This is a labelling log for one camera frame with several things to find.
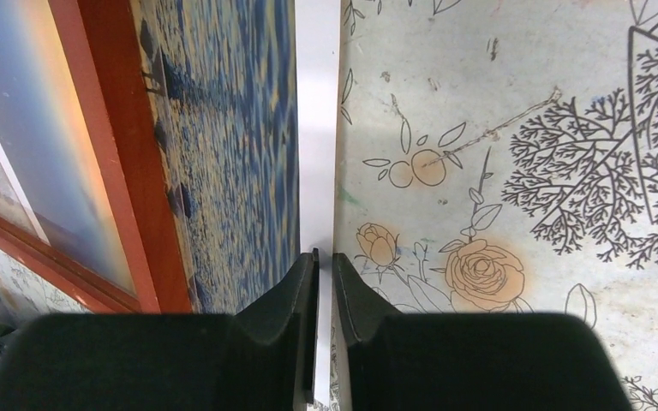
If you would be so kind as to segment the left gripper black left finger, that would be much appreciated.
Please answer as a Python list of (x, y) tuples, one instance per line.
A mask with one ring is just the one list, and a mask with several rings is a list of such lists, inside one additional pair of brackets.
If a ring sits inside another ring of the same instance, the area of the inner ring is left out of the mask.
[(59, 313), (0, 358), (0, 410), (303, 410), (320, 262), (304, 253), (236, 314)]

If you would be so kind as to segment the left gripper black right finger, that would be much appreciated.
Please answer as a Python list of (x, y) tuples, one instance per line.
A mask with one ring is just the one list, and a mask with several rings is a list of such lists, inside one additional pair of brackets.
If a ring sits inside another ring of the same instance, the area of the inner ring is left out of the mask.
[(402, 313), (336, 253), (332, 276), (354, 410), (628, 410), (596, 334), (561, 313)]

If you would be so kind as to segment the sunset beach photo print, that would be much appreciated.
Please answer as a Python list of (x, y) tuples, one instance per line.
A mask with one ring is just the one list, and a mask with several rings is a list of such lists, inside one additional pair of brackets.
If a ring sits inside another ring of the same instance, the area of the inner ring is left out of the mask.
[(212, 407), (327, 403), (340, 2), (132, 8)]

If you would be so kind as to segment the orange wooden photo frame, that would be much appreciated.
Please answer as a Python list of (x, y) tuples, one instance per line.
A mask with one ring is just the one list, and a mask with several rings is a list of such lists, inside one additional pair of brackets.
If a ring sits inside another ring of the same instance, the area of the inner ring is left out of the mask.
[(191, 305), (127, 1), (0, 1), (0, 252), (98, 313)]

